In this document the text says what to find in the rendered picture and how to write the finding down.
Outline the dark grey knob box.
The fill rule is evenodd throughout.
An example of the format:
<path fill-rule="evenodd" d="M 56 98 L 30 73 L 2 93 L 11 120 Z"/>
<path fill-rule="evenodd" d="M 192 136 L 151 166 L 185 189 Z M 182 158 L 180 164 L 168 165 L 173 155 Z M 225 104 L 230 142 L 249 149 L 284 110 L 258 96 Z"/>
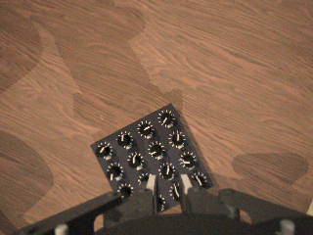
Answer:
<path fill-rule="evenodd" d="M 200 187 L 213 187 L 171 103 L 90 147 L 112 190 L 120 191 L 122 198 L 132 196 L 150 175 L 157 175 L 157 214 L 180 204 L 178 174 L 187 174 Z"/>

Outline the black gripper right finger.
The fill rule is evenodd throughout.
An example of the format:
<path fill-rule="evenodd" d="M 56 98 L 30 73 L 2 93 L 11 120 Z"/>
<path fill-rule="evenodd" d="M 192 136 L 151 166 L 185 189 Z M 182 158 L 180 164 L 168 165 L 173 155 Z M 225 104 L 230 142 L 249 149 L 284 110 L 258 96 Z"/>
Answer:
<path fill-rule="evenodd" d="M 313 235 L 313 215 L 231 188 L 221 189 L 218 196 L 213 196 L 197 181 L 189 180 L 187 174 L 178 174 L 178 181 L 182 213 L 221 215 L 240 220 L 240 211 L 243 211 L 252 224 L 278 235 Z"/>

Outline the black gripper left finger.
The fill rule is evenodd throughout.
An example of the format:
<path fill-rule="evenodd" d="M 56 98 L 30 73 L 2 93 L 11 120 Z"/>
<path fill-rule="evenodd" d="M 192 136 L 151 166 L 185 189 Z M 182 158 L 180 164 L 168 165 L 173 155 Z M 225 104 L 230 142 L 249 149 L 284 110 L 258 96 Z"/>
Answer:
<path fill-rule="evenodd" d="M 149 180 L 141 182 L 129 198 L 122 199 L 120 192 L 110 191 L 11 235 L 95 235 L 122 222 L 157 215 L 157 209 L 157 175 L 150 175 Z M 100 214 L 103 214 L 104 226 L 94 232 L 94 222 Z"/>

